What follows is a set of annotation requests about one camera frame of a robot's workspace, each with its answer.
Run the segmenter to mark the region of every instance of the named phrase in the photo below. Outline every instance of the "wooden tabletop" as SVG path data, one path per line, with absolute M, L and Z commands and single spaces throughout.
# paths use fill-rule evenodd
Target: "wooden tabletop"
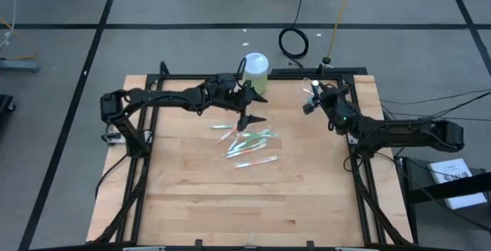
M 145 76 L 127 76 L 124 89 L 143 88 Z M 202 81 L 165 80 L 165 90 L 181 91 Z M 206 246 L 363 246 L 351 173 L 343 170 L 346 138 L 328 130 L 322 110 L 305 116 L 298 94 L 301 81 L 268 81 L 267 104 L 252 103 L 248 113 L 266 117 L 248 131 L 278 134 L 262 150 L 226 159 L 230 137 L 211 125 L 234 124 L 238 114 L 211 107 L 201 117 L 180 108 L 160 108 L 140 224 L 140 245 Z M 372 76 L 355 76 L 361 112 L 381 119 Z M 150 112 L 146 123 L 150 122 Z M 132 116 L 136 123 L 138 114 Z M 125 152 L 110 147 L 104 172 Z M 390 149 L 381 153 L 392 156 Z M 241 169 L 234 163 L 278 155 L 276 162 Z M 381 209 L 412 241 L 394 165 L 371 159 Z M 87 239 L 101 234 L 120 209 L 130 160 L 102 183 Z M 369 212 L 372 241 L 376 242 Z M 130 238 L 133 211 L 125 239 Z

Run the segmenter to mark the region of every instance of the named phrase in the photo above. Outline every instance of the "black metal frame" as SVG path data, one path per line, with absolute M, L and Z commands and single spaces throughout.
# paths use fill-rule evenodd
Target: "black metal frame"
M 402 171 L 405 172 L 408 176 L 410 176 L 410 169 L 411 169 L 411 165 L 409 165 L 406 160 L 402 160 Z M 417 236 L 416 211 L 414 209 L 414 205 L 407 198 L 407 193 L 409 193 L 413 189 L 413 184 L 405 176 L 403 177 L 403 189 L 404 189 L 403 190 L 404 205 L 406 206 L 407 220 L 409 221 L 411 235 L 413 236 L 414 243 L 418 244 L 419 239 Z
M 435 184 L 424 189 L 435 200 L 487 192 L 491 190 L 491 173 L 481 173 L 447 183 Z M 411 203 L 422 203 L 431 200 L 421 189 L 408 192 L 407 199 Z
M 273 70 L 272 74 L 268 76 L 269 80 L 301 80 L 303 78 L 310 78 L 310 79 L 319 79 L 319 80 L 331 80 L 331 81 L 336 81 L 338 85 L 343 85 L 346 84 L 350 88 L 350 93 L 351 93 L 351 99 L 353 103 L 358 105 L 358 96 L 356 94 L 356 88 L 354 84 L 354 75 L 356 74 L 367 74 L 366 68 L 335 68 L 335 69 L 325 69 L 325 68 L 318 68 L 318 69 L 276 69 Z M 145 83 L 145 89 L 150 90 L 152 85 L 156 82 L 157 83 L 157 89 L 161 89 L 163 86 L 164 80 L 191 80 L 191 79 L 198 79 L 198 80 L 204 80 L 207 78 L 212 78 L 213 74 L 170 74 L 168 70 L 164 67 L 164 64 L 161 63 L 160 65 L 160 73 L 159 74 L 148 74 L 147 75 L 147 80 Z M 157 113 L 158 113 L 158 107 L 154 107 L 151 115 L 151 120 L 150 120 L 150 130 L 155 131 L 156 126 L 157 126 Z M 145 116 L 147 114 L 147 110 L 142 110 L 140 112 L 140 117 L 138 120 L 138 129 L 143 129 L 145 126 Z M 357 176 L 360 176 L 359 169 L 357 167 L 358 165 L 358 159 L 353 156 L 354 155 L 354 145 L 349 143 L 348 136 L 346 136 L 346 140 L 348 143 L 348 150 L 351 158 L 351 167 L 354 170 L 353 171 L 353 178 L 354 178 L 354 183 L 357 183 Z M 147 184 L 147 174 L 150 168 L 150 158 L 151 158 L 151 150 L 152 150 L 152 143 L 150 143 L 150 153 L 149 155 L 143 157 L 143 166 L 142 170 L 145 170 L 145 173 L 142 173 L 141 175 L 144 175 L 144 181 L 143 184 Z M 138 157 L 132 157 L 131 162 L 130 162 L 130 169 L 128 172 L 128 177 L 127 177 L 127 183 L 126 183 L 126 188 L 124 191 L 124 198 L 123 201 L 127 201 L 132 190 L 133 190 L 133 183 L 134 183 L 134 178 L 136 176 L 137 172 L 137 162 L 140 158 Z M 363 166 L 364 166 L 364 171 L 365 171 L 365 176 L 367 179 L 367 188 L 369 189 L 371 197 L 374 199 L 374 202 L 378 205 L 377 201 L 377 191 L 375 189 L 375 183 L 374 183 L 374 176 L 373 172 L 371 169 L 371 163 L 369 160 L 364 160 L 363 161 Z M 372 243 L 371 241 L 371 233 L 370 233 L 370 228 L 368 226 L 368 219 L 367 219 L 367 213 L 366 213 L 366 207 L 364 204 L 364 199 L 362 195 L 358 191 L 355 191 L 356 193 L 356 198 L 357 198 L 357 203 L 358 203 L 358 213 L 360 215 L 360 220 L 361 220 L 361 232 L 363 235 L 363 240 L 364 240 L 364 245 Z M 137 198 L 137 205 L 135 209 L 135 214 L 133 218 L 133 225 L 132 225 L 132 230 L 131 230 L 131 237 L 130 237 L 130 242 L 132 243 L 137 243 L 138 240 L 138 233 L 140 230 L 140 222 L 141 222 L 141 215 L 143 213 L 143 199 L 145 196 L 145 187 L 141 191 L 139 197 Z M 384 229 L 382 228 L 381 223 L 377 218 L 374 218 L 375 226 L 377 229 L 377 238 L 378 238 L 378 243 L 385 244 L 386 239 L 385 239 L 385 233 Z M 117 230 L 117 235 L 116 235 L 116 241 L 120 242 L 123 240 L 124 237 L 124 230 L 126 228 L 126 217 L 125 220 L 122 221 L 122 223 L 119 225 L 118 230 Z

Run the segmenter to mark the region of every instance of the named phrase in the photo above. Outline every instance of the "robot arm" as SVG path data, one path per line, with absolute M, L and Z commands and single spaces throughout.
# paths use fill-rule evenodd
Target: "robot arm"
M 328 116 L 328 129 L 337 134 L 350 134 L 358 140 L 360 155 L 373 157 L 382 147 L 432 147 L 439 151 L 462 150 L 463 128 L 450 121 L 421 118 L 418 120 L 379 121 L 361 114 L 360 109 L 346 101 L 348 89 L 338 90 L 332 85 L 312 83 L 314 97 L 304 105 L 310 114 L 321 107 Z
M 148 106 L 181 107 L 201 115 L 210 106 L 220 107 L 240 114 L 237 130 L 242 131 L 248 124 L 265 121 L 262 117 L 246 115 L 246 108 L 253 101 L 268 102 L 255 92 L 251 81 L 239 84 L 233 74 L 217 74 L 213 79 L 184 91 L 134 88 L 105 94 L 101 97 L 101 119 L 107 125 L 114 125 L 125 137 L 128 156 L 143 157 L 149 148 L 144 132 L 136 129 L 129 120 L 130 115 L 139 109 Z

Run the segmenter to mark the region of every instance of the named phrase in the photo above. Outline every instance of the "concrete floor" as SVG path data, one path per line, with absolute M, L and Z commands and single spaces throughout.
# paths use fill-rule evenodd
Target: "concrete floor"
M 12 0 L 2 0 L 0 17 L 12 19 Z M 332 23 L 342 0 L 304 0 L 299 23 Z M 464 0 L 474 22 L 491 23 L 489 0 Z M 106 0 L 18 0 L 19 24 L 97 24 Z M 298 0 L 114 0 L 108 24 L 289 23 Z M 350 0 L 345 23 L 465 24 L 455 0 Z M 310 50 L 302 64 L 316 66 L 328 49 L 332 30 L 305 29 Z M 32 54 L 41 63 L 37 74 L 0 73 L 0 93 L 18 105 L 0 137 L 0 243 L 17 249 L 53 154 L 68 106 L 91 46 L 91 29 L 19 29 L 1 57 Z M 94 205 L 107 147 L 99 97 L 120 88 L 129 74 L 155 73 L 164 60 L 171 73 L 234 71 L 249 52 L 265 54 L 273 68 L 289 68 L 278 49 L 280 29 L 105 30 L 81 102 L 64 147 L 46 207 L 31 248 L 82 244 Z M 491 46 L 491 31 L 479 31 Z M 302 48 L 285 36 L 288 50 Z M 381 98 L 415 101 L 489 88 L 491 77 L 469 30 L 340 30 L 332 54 L 335 67 L 366 67 L 375 75 Z M 387 106 L 398 113 L 432 114 L 466 101 L 461 97 L 414 106 Z M 451 114 L 489 118 L 482 99 Z M 410 148 L 404 154 L 429 161 L 463 157 L 472 167 L 491 170 L 487 160 L 491 122 L 456 121 L 466 131 L 458 154 Z M 469 242 L 489 240 L 487 233 L 449 231 L 421 224 L 423 246 L 472 249 Z M 471 233 L 472 236 L 456 237 Z M 449 246 L 446 240 L 454 239 Z

